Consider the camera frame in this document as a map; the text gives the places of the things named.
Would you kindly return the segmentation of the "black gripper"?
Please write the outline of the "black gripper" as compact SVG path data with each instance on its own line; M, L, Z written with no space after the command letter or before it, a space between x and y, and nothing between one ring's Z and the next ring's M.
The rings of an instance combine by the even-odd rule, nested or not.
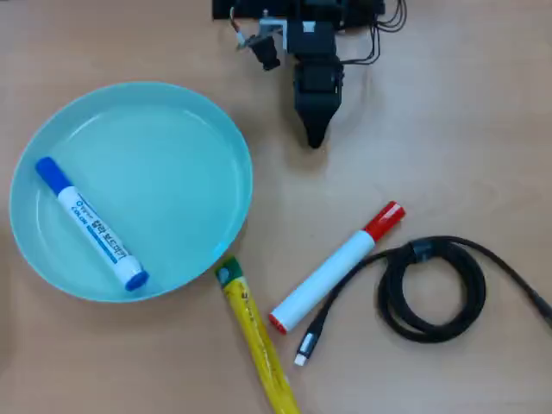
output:
M295 65L294 99L300 105L296 111L310 148L317 149L323 144L329 123L342 102L343 77L343 65L339 62L313 60Z

